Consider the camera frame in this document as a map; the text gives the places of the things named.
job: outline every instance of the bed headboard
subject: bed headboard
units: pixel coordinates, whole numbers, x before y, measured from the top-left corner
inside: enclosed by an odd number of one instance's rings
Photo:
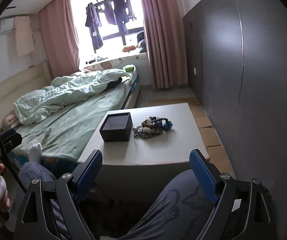
[[[48,63],[44,61],[1,82],[0,128],[5,115],[13,110],[15,100],[33,90],[50,85],[51,80]]]

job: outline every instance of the black box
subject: black box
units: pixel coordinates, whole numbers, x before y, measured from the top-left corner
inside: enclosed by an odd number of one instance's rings
[[[100,128],[104,142],[127,142],[132,130],[130,113],[109,114]]]

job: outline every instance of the window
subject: window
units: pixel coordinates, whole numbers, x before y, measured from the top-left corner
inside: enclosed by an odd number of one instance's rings
[[[91,60],[96,55],[102,57],[113,57],[116,55],[120,57],[124,45],[137,45],[137,33],[144,29],[144,14],[141,0],[131,0],[132,9],[137,19],[129,20],[125,24],[129,31],[127,35],[120,33],[116,25],[109,24],[105,14],[100,12],[99,17],[102,26],[99,27],[99,33],[103,39],[103,46],[100,49],[94,50],[90,31],[88,27],[85,27],[85,21],[87,5],[90,2],[97,4],[97,1],[102,2],[103,0],[71,0],[73,19],[79,37],[79,57],[81,63]]]

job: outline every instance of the table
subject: table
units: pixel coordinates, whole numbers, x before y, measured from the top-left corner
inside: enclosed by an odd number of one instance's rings
[[[150,139],[134,138],[128,142],[104,142],[99,129],[108,114],[130,112],[133,126],[150,116],[166,117],[170,131]],[[189,154],[199,149],[209,155],[187,103],[108,111],[89,140],[79,162],[93,149],[101,150],[103,164],[97,185],[109,197],[119,200],[152,202],[163,187],[180,172],[190,169]]]

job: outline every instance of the silver bolt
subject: silver bolt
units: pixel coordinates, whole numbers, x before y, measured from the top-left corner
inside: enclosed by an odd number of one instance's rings
[[[62,175],[63,179],[70,179],[70,177],[71,177],[70,173],[65,173],[65,174]]]
[[[37,184],[38,182],[39,182],[39,179],[38,179],[38,178],[35,178],[35,179],[33,179],[33,180],[31,181],[31,183],[32,183],[33,185]]]
[[[230,179],[230,175],[228,173],[221,174],[221,177],[226,180]]]
[[[260,180],[259,179],[253,179],[252,180],[256,185],[259,185],[260,184]]]

